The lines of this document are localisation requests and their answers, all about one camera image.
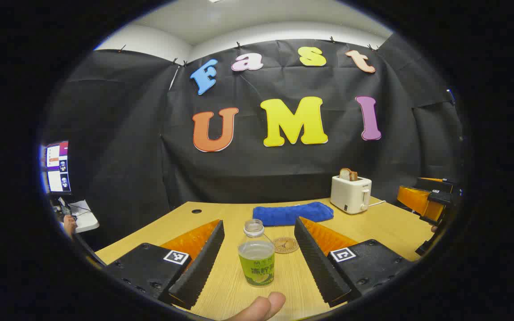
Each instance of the yellow letter m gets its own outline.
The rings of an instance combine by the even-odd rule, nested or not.
[[[261,103],[261,108],[267,112],[267,138],[263,144],[267,147],[283,146],[285,139],[280,136],[279,127],[291,144],[296,143],[300,129],[304,126],[304,134],[300,138],[303,144],[324,144],[328,136],[323,132],[323,122],[320,118],[320,105],[323,100],[319,97],[304,97],[298,103],[294,114],[280,99],[269,99]]]

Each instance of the hand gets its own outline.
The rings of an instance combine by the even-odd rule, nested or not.
[[[266,321],[279,312],[286,300],[279,292],[271,292],[268,299],[258,296],[249,307],[225,321]]]
[[[77,222],[71,215],[65,215],[63,218],[63,223],[65,224],[65,231],[70,238],[73,238],[73,234],[75,232],[75,228],[77,228]]]

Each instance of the finger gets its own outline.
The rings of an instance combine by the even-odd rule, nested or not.
[[[258,296],[249,307],[240,313],[230,317],[226,321],[263,321],[265,315],[271,309],[271,302],[268,299]]]
[[[271,309],[269,310],[267,315],[265,315],[263,321],[271,319],[273,315],[277,314],[277,312],[279,312],[279,310],[285,304],[286,300],[287,298],[282,293],[271,292],[271,294],[269,294],[269,302],[271,302]]]

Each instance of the orange letter u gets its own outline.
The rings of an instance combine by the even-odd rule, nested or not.
[[[201,152],[219,152],[229,146],[233,140],[233,122],[235,114],[239,112],[237,108],[225,108],[220,110],[223,118],[222,135],[216,140],[210,140],[208,130],[210,129],[210,119],[214,116],[213,112],[204,111],[195,114],[194,120],[194,146]]]

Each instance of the bottle cap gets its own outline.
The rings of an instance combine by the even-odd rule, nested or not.
[[[261,222],[261,220],[250,219],[245,222],[243,232],[245,232],[245,235],[247,236],[260,236],[265,232],[265,228],[263,227],[263,222]]]

